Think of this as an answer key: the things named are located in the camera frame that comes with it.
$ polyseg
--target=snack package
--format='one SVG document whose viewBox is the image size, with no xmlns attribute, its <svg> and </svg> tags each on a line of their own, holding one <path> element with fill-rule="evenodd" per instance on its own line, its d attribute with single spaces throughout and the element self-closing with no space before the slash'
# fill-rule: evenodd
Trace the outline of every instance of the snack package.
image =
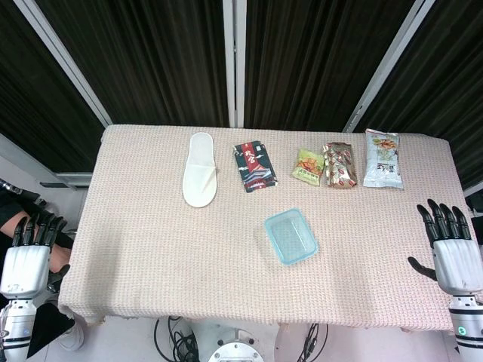
<svg viewBox="0 0 483 362">
<path fill-rule="evenodd" d="M 320 177 L 323 170 L 323 156 L 310 152 L 307 149 L 300 149 L 292 176 L 310 185 L 320 186 Z"/>
<path fill-rule="evenodd" d="M 403 189 L 399 172 L 399 135 L 365 130 L 368 144 L 364 186 Z"/>
<path fill-rule="evenodd" d="M 265 145 L 253 141 L 234 146 L 235 160 L 246 192 L 277 185 Z"/>
<path fill-rule="evenodd" d="M 357 185 L 352 147 L 347 143 L 332 142 L 323 147 L 327 184 L 336 189 Z"/>
</svg>

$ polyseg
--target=brown snack bag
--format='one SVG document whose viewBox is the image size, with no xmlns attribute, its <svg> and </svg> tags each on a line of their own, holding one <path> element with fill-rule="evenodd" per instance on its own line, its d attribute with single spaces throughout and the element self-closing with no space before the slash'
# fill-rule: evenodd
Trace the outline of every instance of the brown snack bag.
<svg viewBox="0 0 483 362">
<path fill-rule="evenodd" d="M 349 189 L 357 184 L 352 147 L 332 142 L 323 147 L 327 184 L 336 189 Z"/>
</svg>

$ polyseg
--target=white snack bag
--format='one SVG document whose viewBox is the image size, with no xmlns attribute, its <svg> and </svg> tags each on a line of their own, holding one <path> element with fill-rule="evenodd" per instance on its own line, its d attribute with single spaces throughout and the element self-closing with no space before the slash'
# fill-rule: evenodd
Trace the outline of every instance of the white snack bag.
<svg viewBox="0 0 483 362">
<path fill-rule="evenodd" d="M 398 163 L 399 135 L 367 129 L 365 136 L 368 149 L 364 186 L 403 189 Z"/>
</svg>

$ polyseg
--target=metal frame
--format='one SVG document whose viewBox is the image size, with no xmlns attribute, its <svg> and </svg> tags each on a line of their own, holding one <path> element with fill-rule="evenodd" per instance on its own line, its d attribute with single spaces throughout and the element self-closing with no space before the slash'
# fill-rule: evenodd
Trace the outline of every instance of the metal frame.
<svg viewBox="0 0 483 362">
<path fill-rule="evenodd" d="M 476 192 L 481 191 L 481 190 L 483 190 L 483 181 L 481 181 L 480 183 L 477 183 L 476 185 L 471 186 L 467 189 L 464 189 L 463 195 L 464 195 L 465 198 L 467 198 L 468 196 L 473 195 Z"/>
<path fill-rule="evenodd" d="M 229 126 L 243 128 L 245 125 L 247 0 L 223 0 L 223 28 Z"/>
<path fill-rule="evenodd" d="M 225 31 L 226 93 L 229 126 L 235 127 L 235 11 L 233 0 L 223 0 L 223 28 Z"/>
<path fill-rule="evenodd" d="M 0 156 L 35 179 L 46 183 L 60 183 L 55 173 L 35 160 L 27 152 L 0 133 Z"/>
<path fill-rule="evenodd" d="M 44 42 L 47 49 L 54 56 L 67 77 L 69 77 L 82 98 L 84 98 L 85 102 L 91 107 L 92 112 L 94 112 L 99 119 L 99 122 L 104 127 L 112 124 L 111 118 L 107 114 L 106 109 L 101 104 L 99 98 L 97 98 L 81 70 L 75 64 L 74 59 L 70 56 L 68 50 L 63 45 L 62 41 L 59 39 L 35 1 L 14 0 L 14 3 L 40 39 Z"/>
<path fill-rule="evenodd" d="M 434 3 L 435 0 L 415 0 L 361 99 L 352 111 L 343 132 L 354 131 Z"/>
<path fill-rule="evenodd" d="M 245 126 L 245 50 L 247 48 L 247 0 L 235 1 L 236 127 Z"/>
<path fill-rule="evenodd" d="M 56 173 L 55 176 L 69 187 L 89 187 L 92 172 L 65 172 Z"/>
</svg>

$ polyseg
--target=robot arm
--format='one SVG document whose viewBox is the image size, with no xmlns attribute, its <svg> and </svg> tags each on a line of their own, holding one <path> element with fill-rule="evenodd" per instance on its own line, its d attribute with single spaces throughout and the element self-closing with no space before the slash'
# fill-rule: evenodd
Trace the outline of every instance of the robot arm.
<svg viewBox="0 0 483 362">
<path fill-rule="evenodd" d="M 463 362 L 483 360 L 483 303 L 476 294 L 483 290 L 483 262 L 476 241 L 471 240 L 466 218 L 457 207 L 451 211 L 428 200 L 429 212 L 417 205 L 426 225 L 435 269 L 419 264 L 412 256 L 411 266 L 422 275 L 438 282 L 453 296 L 450 314 L 458 350 Z"/>
<path fill-rule="evenodd" d="M 38 215 L 19 221 L 5 256 L 0 293 L 9 303 L 0 312 L 0 361 L 27 359 L 37 308 L 58 293 L 57 284 L 69 270 L 66 265 L 49 275 L 48 269 L 55 238 L 66 222 L 50 214 L 35 234 L 37 221 Z"/>
</svg>

